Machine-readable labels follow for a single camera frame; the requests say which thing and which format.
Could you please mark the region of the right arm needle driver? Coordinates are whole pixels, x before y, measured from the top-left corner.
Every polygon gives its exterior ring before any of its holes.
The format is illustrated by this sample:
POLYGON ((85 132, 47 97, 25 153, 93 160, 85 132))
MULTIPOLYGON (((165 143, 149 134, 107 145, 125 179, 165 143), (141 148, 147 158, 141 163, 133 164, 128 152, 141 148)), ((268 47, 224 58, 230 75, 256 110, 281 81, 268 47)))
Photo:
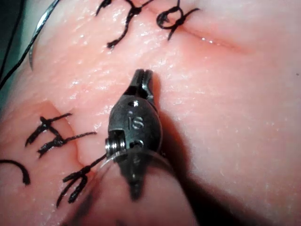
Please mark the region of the right arm needle driver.
POLYGON ((106 154, 109 157, 135 146, 158 152, 162 136, 156 108, 144 98, 122 95, 109 116, 106 154))

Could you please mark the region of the right arm needle driver jaw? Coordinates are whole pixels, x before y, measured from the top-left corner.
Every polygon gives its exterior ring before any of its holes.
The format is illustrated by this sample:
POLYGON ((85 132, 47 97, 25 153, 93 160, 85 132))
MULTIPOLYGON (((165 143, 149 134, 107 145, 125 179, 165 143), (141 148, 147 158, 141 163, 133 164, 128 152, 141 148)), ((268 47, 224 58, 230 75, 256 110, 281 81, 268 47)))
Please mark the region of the right arm needle driver jaw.
POLYGON ((141 89, 144 77, 144 70, 137 69, 133 75, 133 78, 125 91, 126 95, 136 95, 136 93, 141 89))
POLYGON ((153 95, 153 71, 146 70, 143 72, 140 95, 144 99, 154 99, 153 95))

